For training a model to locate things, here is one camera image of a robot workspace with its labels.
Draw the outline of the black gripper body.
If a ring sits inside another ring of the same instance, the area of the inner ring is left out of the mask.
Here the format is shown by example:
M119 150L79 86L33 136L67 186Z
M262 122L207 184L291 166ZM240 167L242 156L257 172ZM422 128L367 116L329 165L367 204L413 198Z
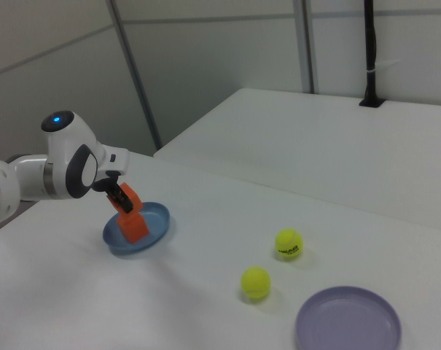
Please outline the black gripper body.
M91 188L96 192L114 192L119 188L118 177L111 176L95 181Z

